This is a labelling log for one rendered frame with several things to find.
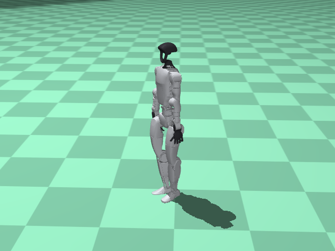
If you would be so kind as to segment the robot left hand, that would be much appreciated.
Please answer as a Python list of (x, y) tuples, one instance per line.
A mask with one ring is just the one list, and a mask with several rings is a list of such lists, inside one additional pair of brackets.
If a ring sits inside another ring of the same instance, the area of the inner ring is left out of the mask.
[[(181, 132), (182, 129), (176, 130), (175, 129), (175, 125), (173, 125), (173, 130), (174, 130), (174, 134), (173, 137), (171, 138), (170, 141), (172, 141), (174, 139), (174, 144), (175, 143), (180, 143), (181, 141), (183, 142), (183, 134)], [(179, 141), (178, 141), (179, 140)]]

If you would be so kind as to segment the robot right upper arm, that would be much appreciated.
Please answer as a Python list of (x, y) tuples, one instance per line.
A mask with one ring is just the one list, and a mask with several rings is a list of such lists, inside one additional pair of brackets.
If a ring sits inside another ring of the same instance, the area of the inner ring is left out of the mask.
[[(156, 83), (156, 74), (157, 74), (157, 69), (159, 66), (155, 67), (155, 83)], [(155, 97), (157, 97), (157, 88), (153, 89), (152, 93), (155, 95)]]

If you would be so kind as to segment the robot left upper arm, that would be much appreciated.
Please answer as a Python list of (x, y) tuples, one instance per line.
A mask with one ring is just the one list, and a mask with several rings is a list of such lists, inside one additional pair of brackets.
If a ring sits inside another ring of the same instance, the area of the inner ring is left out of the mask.
[(172, 94), (173, 94), (173, 98), (170, 98), (169, 100), (169, 105), (171, 107), (174, 107), (173, 105), (174, 100), (178, 99), (180, 101), (182, 76), (177, 71), (171, 71), (169, 79), (171, 82)]

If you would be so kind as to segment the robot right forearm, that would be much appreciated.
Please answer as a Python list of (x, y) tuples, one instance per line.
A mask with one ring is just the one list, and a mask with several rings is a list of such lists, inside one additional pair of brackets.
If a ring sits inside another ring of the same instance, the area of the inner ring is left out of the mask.
[(153, 94), (153, 104), (152, 104), (152, 112), (155, 113), (155, 117), (159, 116), (160, 104), (158, 103), (158, 98)]

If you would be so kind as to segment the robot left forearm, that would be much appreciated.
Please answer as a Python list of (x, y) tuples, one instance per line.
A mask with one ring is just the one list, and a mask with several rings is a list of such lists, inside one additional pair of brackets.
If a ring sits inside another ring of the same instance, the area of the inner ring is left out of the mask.
[(181, 120), (180, 120), (180, 112), (181, 112), (181, 104), (178, 99), (173, 102), (174, 108), (172, 108), (172, 122), (175, 125), (175, 129), (181, 129)]

